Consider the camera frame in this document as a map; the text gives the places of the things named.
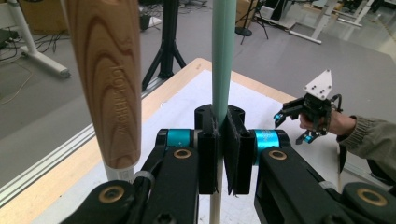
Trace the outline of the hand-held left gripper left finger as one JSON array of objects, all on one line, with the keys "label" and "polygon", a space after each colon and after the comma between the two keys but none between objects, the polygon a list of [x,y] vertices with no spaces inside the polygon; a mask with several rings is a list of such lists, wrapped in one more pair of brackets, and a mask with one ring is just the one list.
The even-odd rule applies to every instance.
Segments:
[{"label": "hand-held left gripper left finger", "polygon": [[157,145],[170,147],[193,147],[199,155],[199,193],[213,194],[217,181],[217,121],[212,105],[202,105],[194,110],[193,129],[160,129]]}]

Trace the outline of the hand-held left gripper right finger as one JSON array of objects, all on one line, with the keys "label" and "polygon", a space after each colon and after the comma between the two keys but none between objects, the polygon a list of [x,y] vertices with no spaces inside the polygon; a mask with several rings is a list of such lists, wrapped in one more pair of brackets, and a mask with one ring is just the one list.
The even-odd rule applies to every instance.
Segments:
[{"label": "hand-held left gripper right finger", "polygon": [[223,155],[229,194],[249,194],[252,167],[258,166],[261,153],[270,147],[289,147],[283,130],[245,127],[245,111],[229,105],[223,137]]}]

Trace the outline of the teal handled cream spoon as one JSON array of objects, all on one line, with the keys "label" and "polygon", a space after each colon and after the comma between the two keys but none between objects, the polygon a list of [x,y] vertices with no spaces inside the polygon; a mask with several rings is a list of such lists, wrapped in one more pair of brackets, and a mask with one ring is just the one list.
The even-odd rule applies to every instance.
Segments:
[{"label": "teal handled cream spoon", "polygon": [[217,189],[210,196],[209,223],[220,223],[223,173],[223,123],[227,116],[233,63],[237,0],[213,0],[212,11],[212,111],[218,124],[216,143]]}]

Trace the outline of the wooden handled metal whisk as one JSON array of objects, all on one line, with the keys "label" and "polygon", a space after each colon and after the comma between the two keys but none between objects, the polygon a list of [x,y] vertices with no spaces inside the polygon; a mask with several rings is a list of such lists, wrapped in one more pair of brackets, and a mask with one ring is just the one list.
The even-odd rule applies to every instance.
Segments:
[{"label": "wooden handled metal whisk", "polygon": [[131,182],[141,154],[137,0],[63,0],[107,178]]}]

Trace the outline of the white grid mat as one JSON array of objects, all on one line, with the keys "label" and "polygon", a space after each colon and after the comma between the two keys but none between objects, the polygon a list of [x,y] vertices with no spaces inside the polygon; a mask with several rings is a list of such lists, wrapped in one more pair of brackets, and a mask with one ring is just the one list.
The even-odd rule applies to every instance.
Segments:
[{"label": "white grid mat", "polygon": [[[136,169],[140,169],[154,147],[157,132],[165,129],[191,129],[194,126],[193,111],[212,100],[212,75],[204,70],[189,81],[180,91],[166,100],[142,128],[142,153]],[[273,116],[282,104],[269,97],[267,93],[259,93],[237,82],[230,84],[229,104],[242,108],[246,112],[245,125],[249,129],[273,130]],[[339,177],[338,146],[333,134],[327,134],[313,143],[297,145],[295,139],[303,133],[298,120],[286,119],[279,127],[290,138],[292,147],[314,169],[334,187],[342,188]],[[250,193],[233,196],[227,189],[222,190],[220,224],[260,224],[254,208],[254,193],[258,168],[252,169]],[[74,212],[83,199],[95,187],[106,181],[104,165],[99,163],[84,175],[74,186],[58,198],[31,224],[59,224]]]}]

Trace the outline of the black round-base stand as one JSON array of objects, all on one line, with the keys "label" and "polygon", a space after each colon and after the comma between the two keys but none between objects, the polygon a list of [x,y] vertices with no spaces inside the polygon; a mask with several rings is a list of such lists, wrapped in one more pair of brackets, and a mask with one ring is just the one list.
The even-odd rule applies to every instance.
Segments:
[{"label": "black round-base stand", "polygon": [[[261,7],[263,6],[263,0],[261,0],[262,5],[255,11],[255,15],[253,16],[252,22],[254,21],[257,22],[264,30],[265,36],[266,38],[268,38],[268,34],[266,31],[266,27],[262,18],[262,14],[260,13]],[[234,30],[238,35],[241,35],[242,37],[246,37],[246,36],[251,36],[252,32],[249,30],[249,27],[236,27],[235,26],[235,30]]]}]

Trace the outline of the cardboard box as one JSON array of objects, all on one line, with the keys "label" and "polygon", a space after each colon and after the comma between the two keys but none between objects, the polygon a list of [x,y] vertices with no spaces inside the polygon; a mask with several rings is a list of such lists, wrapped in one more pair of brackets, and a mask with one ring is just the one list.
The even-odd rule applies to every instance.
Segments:
[{"label": "cardboard box", "polygon": [[34,35],[68,35],[61,0],[18,0]]},{"label": "cardboard box", "polygon": [[236,3],[236,27],[249,27],[255,11],[262,5],[261,0],[237,0]]}]

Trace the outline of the white desk leg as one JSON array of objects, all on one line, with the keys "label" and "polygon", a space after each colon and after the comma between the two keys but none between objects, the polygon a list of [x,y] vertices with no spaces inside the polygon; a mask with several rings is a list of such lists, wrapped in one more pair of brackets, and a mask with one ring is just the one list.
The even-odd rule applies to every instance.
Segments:
[{"label": "white desk leg", "polygon": [[70,72],[68,68],[56,61],[53,61],[51,58],[37,50],[35,41],[33,40],[28,24],[22,14],[20,4],[17,0],[7,0],[2,7],[5,11],[8,11],[10,15],[10,21],[6,26],[17,26],[20,28],[21,37],[25,41],[25,45],[21,46],[22,54],[46,67],[60,77],[69,78]]}]

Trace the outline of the white desk frame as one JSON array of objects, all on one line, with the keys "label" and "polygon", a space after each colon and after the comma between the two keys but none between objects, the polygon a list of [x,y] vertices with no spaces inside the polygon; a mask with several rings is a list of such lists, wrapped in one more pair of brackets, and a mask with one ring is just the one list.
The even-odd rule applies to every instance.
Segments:
[{"label": "white desk frame", "polygon": [[322,41],[318,37],[329,23],[333,13],[337,21],[361,28],[361,20],[371,9],[371,5],[374,2],[374,0],[361,0],[357,10],[353,14],[347,14],[336,9],[339,1],[326,0],[313,26],[296,22],[295,26],[289,30],[289,34],[320,45]]}]

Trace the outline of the black metal frame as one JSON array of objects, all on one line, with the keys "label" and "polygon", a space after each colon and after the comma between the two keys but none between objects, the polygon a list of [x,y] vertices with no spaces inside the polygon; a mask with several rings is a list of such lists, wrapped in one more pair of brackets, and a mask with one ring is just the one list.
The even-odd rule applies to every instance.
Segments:
[{"label": "black metal frame", "polygon": [[157,68],[160,68],[159,78],[166,80],[174,74],[174,61],[177,61],[181,68],[186,66],[186,63],[177,48],[176,42],[179,0],[149,1],[151,4],[163,2],[163,29],[160,48],[142,81],[143,91],[149,86]]}]

